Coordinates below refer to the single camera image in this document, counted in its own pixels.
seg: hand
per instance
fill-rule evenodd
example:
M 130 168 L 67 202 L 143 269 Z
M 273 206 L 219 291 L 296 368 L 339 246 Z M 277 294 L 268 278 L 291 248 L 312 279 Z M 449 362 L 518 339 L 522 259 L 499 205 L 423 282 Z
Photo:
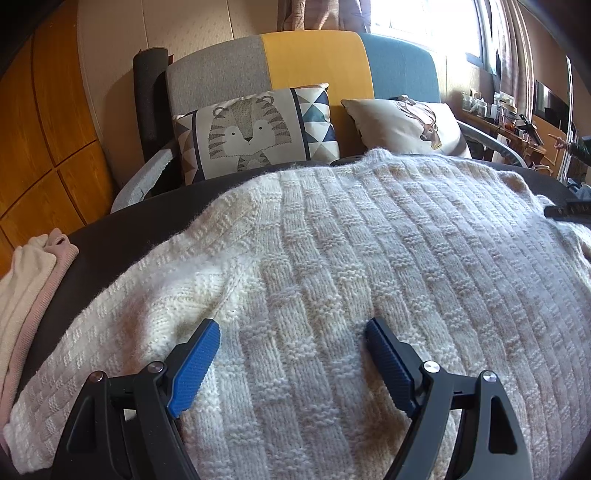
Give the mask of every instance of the hand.
M 563 140 L 560 137 L 557 137 L 556 135 L 552 135 L 552 134 L 548 134 L 549 137 L 554 138 L 556 140 L 556 144 L 554 145 L 554 148 L 556 150 L 566 150 L 569 147 L 569 143 L 566 140 Z

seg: white knitted sweater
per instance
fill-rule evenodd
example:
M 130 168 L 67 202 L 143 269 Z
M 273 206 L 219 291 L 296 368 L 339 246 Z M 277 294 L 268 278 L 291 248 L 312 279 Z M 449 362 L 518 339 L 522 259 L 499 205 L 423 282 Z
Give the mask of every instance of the white knitted sweater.
M 590 427 L 591 239 L 545 203 L 515 173 L 384 150 L 253 179 L 74 320 L 12 410 L 15 466 L 51 465 L 90 372 L 137 372 L 211 317 L 222 345 L 181 428 L 203 480 L 381 479 L 408 425 L 363 346 L 381 316 L 449 372 L 494 369 L 556 479 Z

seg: deer head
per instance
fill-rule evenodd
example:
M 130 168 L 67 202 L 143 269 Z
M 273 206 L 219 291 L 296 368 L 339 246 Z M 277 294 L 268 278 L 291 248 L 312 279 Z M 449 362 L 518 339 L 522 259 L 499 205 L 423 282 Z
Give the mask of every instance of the deer head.
M 424 142 L 431 142 L 431 148 L 436 150 L 441 148 L 441 138 L 439 137 L 438 127 L 437 127 L 437 116 L 435 112 L 431 110 L 427 105 L 421 102 L 415 102 L 414 100 L 408 98 L 407 96 L 403 95 L 400 97 L 400 100 L 396 102 L 398 108 L 400 108 L 407 117 L 412 118 L 419 122 L 419 124 L 423 127 L 423 133 L 421 134 L 421 140 Z M 428 117 L 430 122 L 426 122 L 416 113 L 413 113 L 409 110 L 409 106 L 415 106 L 421 109 Z

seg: gray armrest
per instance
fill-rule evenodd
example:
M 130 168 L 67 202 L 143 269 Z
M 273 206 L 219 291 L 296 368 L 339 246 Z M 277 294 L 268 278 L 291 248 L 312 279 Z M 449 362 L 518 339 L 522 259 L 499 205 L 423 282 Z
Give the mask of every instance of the gray armrest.
M 484 132 L 481 132 L 477 128 L 474 128 L 471 125 L 465 124 L 464 122 L 457 121 L 457 124 L 460 126 L 460 130 L 465 137 L 468 137 L 472 140 L 476 140 L 480 142 L 485 147 L 491 148 L 501 154 L 504 158 L 512 162 L 513 164 L 520 165 L 523 168 L 528 168 L 527 164 L 521 158 L 521 156 L 512 148 L 507 147 L 507 145 L 499 142 L 497 139 L 492 138 L 490 135 L 487 135 Z
M 171 140 L 156 154 L 150 158 L 145 165 L 125 184 L 111 207 L 111 213 L 121 210 L 134 203 L 141 202 L 150 189 L 160 178 L 164 167 L 178 154 L 176 140 Z

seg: curtain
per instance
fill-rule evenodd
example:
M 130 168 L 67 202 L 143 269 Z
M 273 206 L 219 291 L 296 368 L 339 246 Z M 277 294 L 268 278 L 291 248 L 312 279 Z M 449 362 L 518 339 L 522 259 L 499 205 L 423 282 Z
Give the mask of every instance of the curtain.
M 277 30 L 369 32 L 371 0 L 280 0 Z
M 530 36 L 517 0 L 491 0 L 492 41 L 498 54 L 501 91 L 515 97 L 519 113 L 531 119 L 534 108 L 534 65 Z

